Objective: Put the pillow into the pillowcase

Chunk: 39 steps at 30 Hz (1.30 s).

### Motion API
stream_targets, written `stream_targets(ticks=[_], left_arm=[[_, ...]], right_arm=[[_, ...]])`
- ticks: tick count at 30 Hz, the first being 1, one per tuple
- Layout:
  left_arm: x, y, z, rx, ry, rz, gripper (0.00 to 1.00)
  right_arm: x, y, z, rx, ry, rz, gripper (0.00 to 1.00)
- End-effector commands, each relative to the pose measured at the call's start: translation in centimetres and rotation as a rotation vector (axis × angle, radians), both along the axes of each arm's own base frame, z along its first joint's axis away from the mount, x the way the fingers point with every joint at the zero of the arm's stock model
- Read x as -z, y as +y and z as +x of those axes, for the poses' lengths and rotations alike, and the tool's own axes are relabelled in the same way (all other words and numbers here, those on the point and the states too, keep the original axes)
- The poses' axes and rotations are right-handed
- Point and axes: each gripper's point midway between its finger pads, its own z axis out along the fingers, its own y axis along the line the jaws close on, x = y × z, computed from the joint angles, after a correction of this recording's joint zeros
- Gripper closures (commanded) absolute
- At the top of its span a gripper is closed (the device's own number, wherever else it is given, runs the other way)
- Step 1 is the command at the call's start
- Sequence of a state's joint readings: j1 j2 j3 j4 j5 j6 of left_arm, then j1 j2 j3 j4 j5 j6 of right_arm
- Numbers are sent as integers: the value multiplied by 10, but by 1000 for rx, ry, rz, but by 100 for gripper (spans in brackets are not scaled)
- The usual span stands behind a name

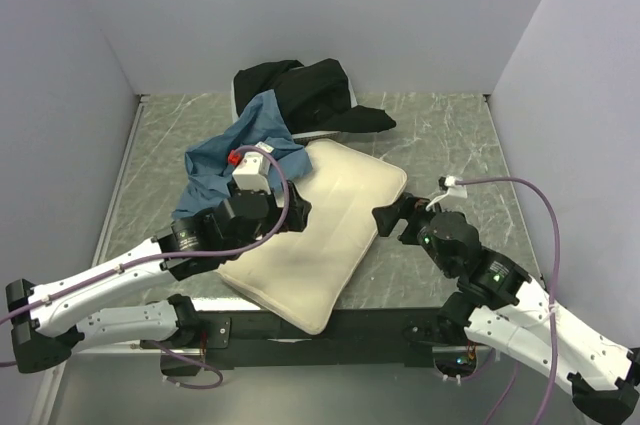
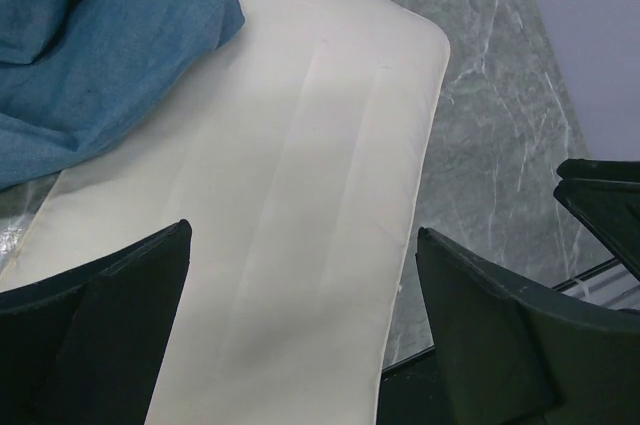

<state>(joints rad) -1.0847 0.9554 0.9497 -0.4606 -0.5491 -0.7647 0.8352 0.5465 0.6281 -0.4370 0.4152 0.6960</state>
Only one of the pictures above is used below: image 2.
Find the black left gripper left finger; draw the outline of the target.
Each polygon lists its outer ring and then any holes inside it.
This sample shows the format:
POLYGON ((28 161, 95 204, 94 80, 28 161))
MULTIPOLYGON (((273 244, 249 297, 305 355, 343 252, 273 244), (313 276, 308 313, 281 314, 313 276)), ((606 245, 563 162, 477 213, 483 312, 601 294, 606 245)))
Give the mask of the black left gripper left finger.
POLYGON ((4 424, 144 423, 187 277, 181 220, 1 295, 4 424))

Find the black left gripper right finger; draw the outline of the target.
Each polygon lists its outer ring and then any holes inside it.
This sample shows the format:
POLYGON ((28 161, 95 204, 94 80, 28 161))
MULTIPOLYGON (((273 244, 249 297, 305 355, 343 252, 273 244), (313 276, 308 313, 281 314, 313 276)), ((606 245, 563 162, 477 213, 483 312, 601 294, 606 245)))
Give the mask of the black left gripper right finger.
POLYGON ((636 424, 639 317, 567 296, 422 228, 416 263, 459 424, 636 424))

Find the cream white pillow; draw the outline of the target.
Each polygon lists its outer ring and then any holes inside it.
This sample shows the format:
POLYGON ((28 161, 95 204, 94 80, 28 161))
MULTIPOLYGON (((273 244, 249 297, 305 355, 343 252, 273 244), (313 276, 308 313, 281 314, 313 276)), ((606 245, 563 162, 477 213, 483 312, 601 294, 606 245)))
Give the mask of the cream white pillow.
POLYGON ((1 286, 185 219, 148 422, 372 424, 449 41, 390 0, 240 2, 233 40, 59 176, 1 286))

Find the blue fabric pillowcase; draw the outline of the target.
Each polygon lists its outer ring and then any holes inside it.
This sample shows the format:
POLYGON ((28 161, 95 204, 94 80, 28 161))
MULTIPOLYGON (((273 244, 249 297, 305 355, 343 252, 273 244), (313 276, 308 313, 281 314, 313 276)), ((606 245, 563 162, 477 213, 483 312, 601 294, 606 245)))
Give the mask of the blue fabric pillowcase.
POLYGON ((245 18, 239 0, 1 0, 1 185, 115 147, 245 18))

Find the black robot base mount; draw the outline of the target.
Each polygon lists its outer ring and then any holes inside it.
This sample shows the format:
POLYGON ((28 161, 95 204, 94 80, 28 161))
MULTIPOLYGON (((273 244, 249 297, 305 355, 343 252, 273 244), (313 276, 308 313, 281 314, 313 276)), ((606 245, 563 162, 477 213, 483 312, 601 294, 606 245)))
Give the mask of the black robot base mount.
POLYGON ((554 198, 639 276, 639 163, 567 159, 554 198))

